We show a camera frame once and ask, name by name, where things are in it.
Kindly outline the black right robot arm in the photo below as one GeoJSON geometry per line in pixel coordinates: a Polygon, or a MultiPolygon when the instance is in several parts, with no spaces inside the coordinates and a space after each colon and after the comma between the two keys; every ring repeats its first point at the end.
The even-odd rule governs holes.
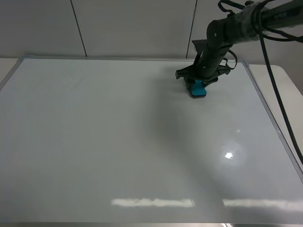
{"type": "Polygon", "coordinates": [[[268,1],[247,1],[245,5],[221,0],[218,7],[227,12],[224,19],[213,20],[207,27],[206,39],[193,40],[196,48],[194,63],[176,71],[176,78],[186,81],[199,80],[204,86],[216,82],[233,68],[221,65],[225,55],[235,44],[258,41],[262,38],[278,42],[303,41],[301,36],[288,34],[281,29],[302,25],[303,2],[292,0],[278,7],[267,9],[268,1]]]}

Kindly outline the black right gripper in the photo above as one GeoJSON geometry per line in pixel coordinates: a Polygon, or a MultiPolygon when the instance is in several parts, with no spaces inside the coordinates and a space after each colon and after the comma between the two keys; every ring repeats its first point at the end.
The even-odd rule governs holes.
{"type": "Polygon", "coordinates": [[[208,86],[217,82],[220,75],[231,71],[227,63],[221,65],[223,60],[227,60],[225,56],[230,51],[230,45],[212,47],[206,39],[193,40],[192,43],[196,49],[194,63],[175,73],[177,79],[184,78],[187,90],[195,84],[195,80],[200,80],[203,86],[208,86]]]}

